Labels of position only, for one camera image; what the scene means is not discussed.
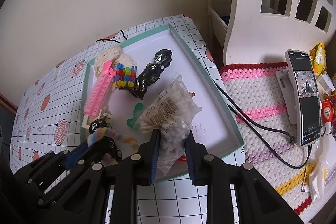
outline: red glue bottle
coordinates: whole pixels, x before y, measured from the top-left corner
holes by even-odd
[[[331,106],[329,100],[324,100],[322,102],[322,118],[323,122],[325,123],[325,132],[329,134],[332,132],[331,127]]]

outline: phone stand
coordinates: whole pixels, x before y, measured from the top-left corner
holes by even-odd
[[[289,121],[291,124],[296,124],[297,111],[293,90],[293,85],[295,86],[296,83],[295,82],[293,83],[293,81],[291,81],[288,72],[289,72],[288,69],[281,69],[277,70],[275,72],[275,75],[278,79],[281,92],[285,100]]]

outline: yellow stripe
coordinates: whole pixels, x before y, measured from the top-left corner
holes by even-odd
[[[294,176],[291,180],[286,181],[284,184],[280,185],[279,187],[275,188],[275,190],[280,194],[284,195],[289,192],[291,189],[296,187],[299,183],[303,181],[305,171],[302,170],[296,176]]]

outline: clear plastic bag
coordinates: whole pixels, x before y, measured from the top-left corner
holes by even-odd
[[[183,155],[183,143],[192,129],[191,122],[201,110],[193,102],[182,76],[178,75],[135,122],[134,128],[142,133],[152,133],[155,128],[161,130],[157,167],[164,175]]]

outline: phone screen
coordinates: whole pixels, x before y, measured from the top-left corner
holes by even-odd
[[[301,145],[318,139],[321,135],[320,104],[316,80],[308,54],[288,52],[299,93],[301,110]]]

